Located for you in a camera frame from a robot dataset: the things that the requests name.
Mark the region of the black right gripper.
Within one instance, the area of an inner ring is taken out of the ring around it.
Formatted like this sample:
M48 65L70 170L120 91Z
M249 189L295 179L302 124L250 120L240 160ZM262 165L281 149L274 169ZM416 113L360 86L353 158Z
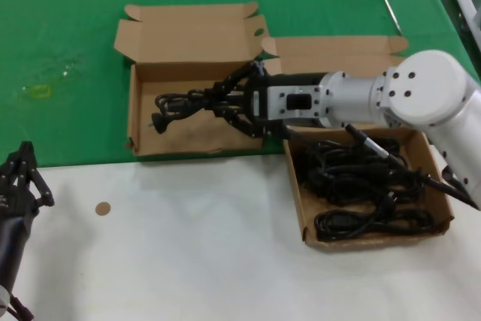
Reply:
M320 126L321 82L326 73L265 72L263 60L252 60L215 82L211 99L225 101L232 91L244 90L244 110L215 105L210 110L250 138L289 137L289 126Z

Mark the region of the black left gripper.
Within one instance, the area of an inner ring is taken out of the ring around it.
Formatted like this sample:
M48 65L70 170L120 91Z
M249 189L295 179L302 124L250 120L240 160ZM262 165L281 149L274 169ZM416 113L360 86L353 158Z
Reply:
M30 191L33 183L40 193ZM19 149L8 155L1 165L1 220L14 217L36 217L41 206L54 206L53 194L38 171L35 149L31 141L23 141Z

